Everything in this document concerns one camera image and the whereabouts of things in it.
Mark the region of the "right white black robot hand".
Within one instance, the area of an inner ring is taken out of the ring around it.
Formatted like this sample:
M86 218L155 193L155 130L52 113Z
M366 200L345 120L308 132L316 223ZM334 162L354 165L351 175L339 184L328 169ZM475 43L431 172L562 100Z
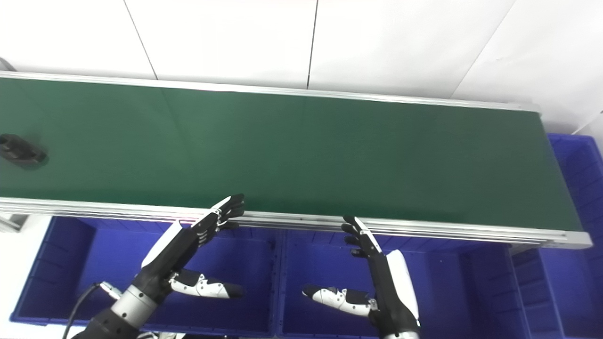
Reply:
M369 319L381 339L419 339L418 302L407 262L399 250L385 254L371 230L358 217L345 215L345 242L355 245L351 255L367 260L375 290L368 292L306 284L302 294L343 313Z

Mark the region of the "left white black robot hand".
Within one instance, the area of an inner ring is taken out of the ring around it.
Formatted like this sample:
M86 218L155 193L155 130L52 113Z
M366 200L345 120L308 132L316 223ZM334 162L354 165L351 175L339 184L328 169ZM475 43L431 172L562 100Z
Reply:
M185 270L186 264L198 249L207 245L224 229L235 229L233 221L244 215L244 195L231 195L213 207L190 227L182 227L176 220L155 243L144 259L140 272L132 281L142 294L160 305L176 291L203 298L233 299L244 294L240 285L208 278L201 273Z

